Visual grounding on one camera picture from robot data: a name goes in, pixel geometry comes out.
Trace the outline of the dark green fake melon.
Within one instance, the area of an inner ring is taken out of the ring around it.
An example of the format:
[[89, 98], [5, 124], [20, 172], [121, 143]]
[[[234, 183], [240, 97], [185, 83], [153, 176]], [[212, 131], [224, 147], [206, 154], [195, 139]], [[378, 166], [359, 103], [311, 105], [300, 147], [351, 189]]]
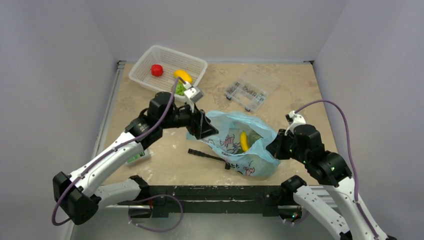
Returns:
[[257, 133], [255, 130], [251, 130], [247, 134], [247, 145], [251, 147], [257, 140], [262, 139], [263, 136], [259, 133]]

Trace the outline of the yellow fake banana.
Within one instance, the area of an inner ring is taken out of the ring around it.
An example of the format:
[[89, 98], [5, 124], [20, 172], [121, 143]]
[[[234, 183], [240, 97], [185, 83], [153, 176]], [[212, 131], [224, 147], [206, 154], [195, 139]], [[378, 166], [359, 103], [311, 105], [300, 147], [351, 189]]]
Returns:
[[243, 152], [247, 152], [250, 148], [246, 132], [242, 131], [240, 134], [240, 146]]

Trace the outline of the light blue plastic bag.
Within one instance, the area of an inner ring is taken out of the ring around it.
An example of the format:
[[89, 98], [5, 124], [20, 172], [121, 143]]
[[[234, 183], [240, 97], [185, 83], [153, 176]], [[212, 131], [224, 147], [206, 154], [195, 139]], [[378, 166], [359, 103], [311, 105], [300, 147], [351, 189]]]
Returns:
[[[267, 150], [277, 132], [260, 118], [238, 111], [225, 113], [212, 110], [206, 113], [210, 123], [219, 134], [201, 139], [220, 158], [224, 159], [234, 171], [250, 177], [269, 177], [277, 170], [280, 161]], [[240, 143], [242, 132], [256, 131], [263, 138], [257, 140], [248, 151], [243, 152]]]

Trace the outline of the green fake fruit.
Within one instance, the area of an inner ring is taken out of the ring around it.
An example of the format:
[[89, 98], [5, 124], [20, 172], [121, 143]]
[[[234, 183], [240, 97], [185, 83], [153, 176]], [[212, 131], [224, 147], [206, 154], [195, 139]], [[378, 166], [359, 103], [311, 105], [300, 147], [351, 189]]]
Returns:
[[185, 86], [184, 86], [182, 83], [178, 83], [178, 84], [176, 85], [175, 94], [176, 94], [176, 95], [179, 95], [179, 96], [184, 96], [184, 92], [185, 92], [186, 90], [187, 90], [187, 89], [185, 88]]

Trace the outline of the yellow fake fruit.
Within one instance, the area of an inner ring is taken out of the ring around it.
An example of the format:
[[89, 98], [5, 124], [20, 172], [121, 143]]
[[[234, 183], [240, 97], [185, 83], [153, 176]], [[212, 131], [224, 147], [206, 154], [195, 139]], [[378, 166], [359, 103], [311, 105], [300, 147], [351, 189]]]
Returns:
[[182, 69], [178, 69], [178, 70], [176, 70], [174, 73], [173, 73], [173, 76], [175, 77], [175, 78], [177, 78], [177, 77], [180, 77], [180, 78], [182, 78], [185, 82], [188, 82], [188, 83], [192, 83], [193, 82], [193, 79], [192, 79], [192, 77], [186, 72], [186, 71], [184, 71], [184, 70], [182, 70]]

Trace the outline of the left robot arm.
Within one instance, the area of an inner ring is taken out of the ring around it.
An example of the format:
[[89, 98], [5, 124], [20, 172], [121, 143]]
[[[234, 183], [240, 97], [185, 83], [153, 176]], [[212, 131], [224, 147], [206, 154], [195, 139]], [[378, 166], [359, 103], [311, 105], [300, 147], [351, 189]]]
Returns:
[[[174, 94], [159, 92], [149, 106], [130, 122], [119, 137], [90, 162], [73, 172], [59, 172], [53, 177], [53, 195], [56, 205], [51, 221], [55, 226], [72, 221], [81, 225], [108, 206], [149, 199], [149, 185], [138, 175], [123, 182], [104, 185], [104, 181], [130, 158], [145, 151], [163, 136], [164, 129], [186, 128], [197, 140], [218, 134], [196, 102], [203, 97], [198, 87], [184, 92], [183, 106], [174, 103]], [[57, 222], [56, 214], [62, 209], [67, 220]]]

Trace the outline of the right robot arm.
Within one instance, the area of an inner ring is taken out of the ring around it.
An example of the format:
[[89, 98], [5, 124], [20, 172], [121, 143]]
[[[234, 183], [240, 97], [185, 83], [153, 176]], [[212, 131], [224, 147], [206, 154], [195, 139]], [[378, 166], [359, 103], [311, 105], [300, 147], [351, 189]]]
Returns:
[[266, 150], [278, 160], [294, 159], [327, 191], [338, 211], [294, 175], [281, 184], [280, 205], [296, 203], [314, 216], [335, 240], [392, 240], [376, 223], [361, 197], [350, 168], [341, 155], [325, 149], [321, 134], [310, 124], [293, 131], [280, 129]]

